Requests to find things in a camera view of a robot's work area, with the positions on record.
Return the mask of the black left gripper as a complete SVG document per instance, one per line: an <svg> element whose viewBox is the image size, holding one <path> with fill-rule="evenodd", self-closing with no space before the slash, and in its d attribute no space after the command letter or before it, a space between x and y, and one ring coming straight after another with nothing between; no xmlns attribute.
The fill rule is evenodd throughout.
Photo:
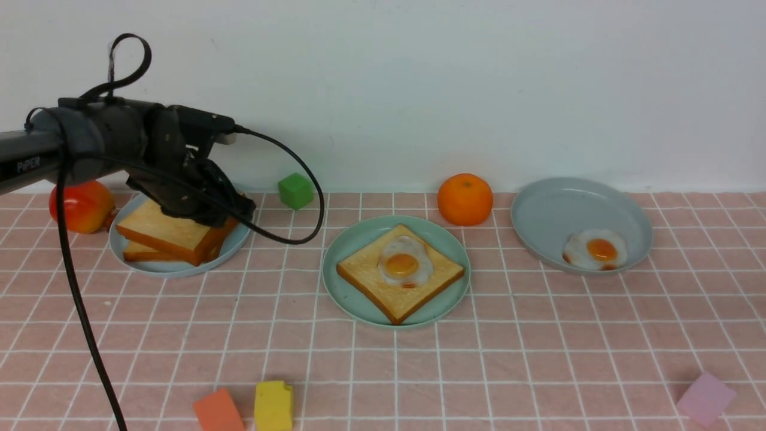
<svg viewBox="0 0 766 431"><path fill-rule="evenodd" d="M143 169L127 168L127 185L158 204L173 218L185 218L210 227L222 227L230 217L216 205L200 198L205 195L233 208L250 220L257 205L240 194L223 170L210 158L213 145L186 144L178 117L170 106L145 106L145 133L148 139L141 150L140 163L161 171L154 175Z"/></svg>

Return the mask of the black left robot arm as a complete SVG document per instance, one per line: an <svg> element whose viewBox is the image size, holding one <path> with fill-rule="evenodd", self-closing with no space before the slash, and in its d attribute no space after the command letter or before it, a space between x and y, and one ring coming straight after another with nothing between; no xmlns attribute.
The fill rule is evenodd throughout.
<svg viewBox="0 0 766 431"><path fill-rule="evenodd" d="M256 210L209 158L214 144L240 130L230 117L180 105L61 98L28 114L22 130L2 133L2 192L41 180L79 185L123 171L127 186L165 215L219 228Z"/></svg>

